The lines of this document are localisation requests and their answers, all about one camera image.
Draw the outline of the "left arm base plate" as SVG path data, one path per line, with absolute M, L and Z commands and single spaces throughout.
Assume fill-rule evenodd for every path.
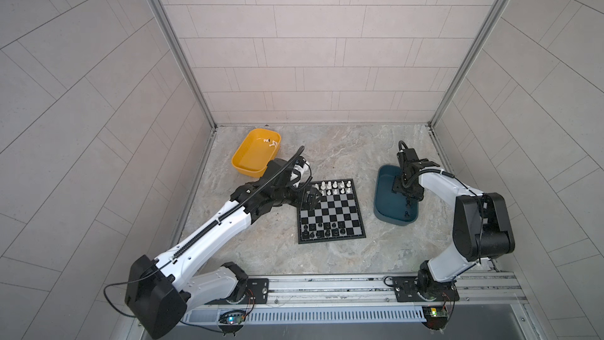
M 208 305 L 245 305 L 255 300 L 256 304 L 266 304 L 269 291 L 268 278 L 249 278 L 240 298 L 234 296 L 208 302 Z

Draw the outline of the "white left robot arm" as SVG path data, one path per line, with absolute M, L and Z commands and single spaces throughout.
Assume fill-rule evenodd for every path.
M 200 305 L 216 300 L 239 302 L 247 274 L 234 262 L 199 275 L 198 270 L 225 244 L 284 205 L 300 206 L 309 198 L 311 169 L 304 148 L 287 161 L 269 161 L 257 181 L 238 187 L 210 220 L 155 258 L 142 255 L 130 267 L 124 302 L 152 339 L 160 339 Z

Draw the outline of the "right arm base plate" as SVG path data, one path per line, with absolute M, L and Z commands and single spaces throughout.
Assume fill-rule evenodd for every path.
M 439 283 L 430 276 L 389 276 L 385 277 L 385 284 L 394 290 L 399 303 L 459 300 L 459 293 L 453 282 Z

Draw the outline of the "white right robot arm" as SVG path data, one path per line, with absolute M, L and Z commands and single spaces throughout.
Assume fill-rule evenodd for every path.
M 424 261 L 415 280 L 425 301 L 452 301 L 446 294 L 460 275 L 484 260 L 496 259 L 515 249 L 514 234 L 505 199 L 464 184 L 436 162 L 421 158 L 415 149 L 399 141 L 397 159 L 401 173 L 393 191 L 420 202 L 432 191 L 454 209 L 452 243 L 435 258 Z

